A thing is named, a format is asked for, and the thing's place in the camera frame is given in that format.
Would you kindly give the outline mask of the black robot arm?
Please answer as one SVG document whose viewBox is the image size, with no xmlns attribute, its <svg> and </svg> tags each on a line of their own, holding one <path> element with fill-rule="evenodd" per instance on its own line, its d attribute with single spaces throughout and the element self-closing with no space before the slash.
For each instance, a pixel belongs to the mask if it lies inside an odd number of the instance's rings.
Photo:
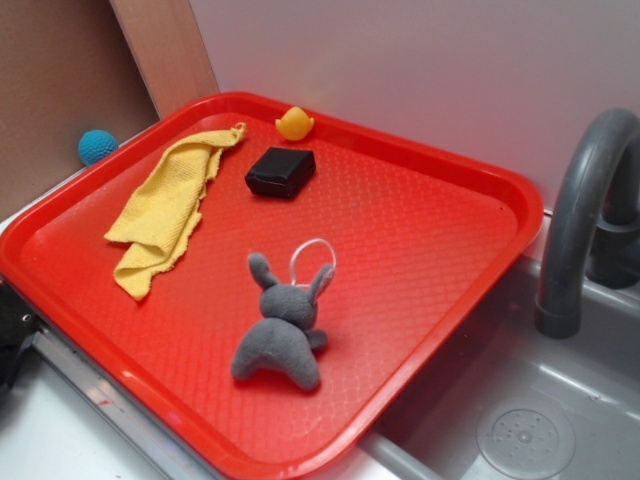
<svg viewBox="0 0 640 480">
<path fill-rule="evenodd" d="M 4 280 L 1 281 L 1 396 L 13 388 L 25 352 L 38 327 L 36 314 Z"/>
</svg>

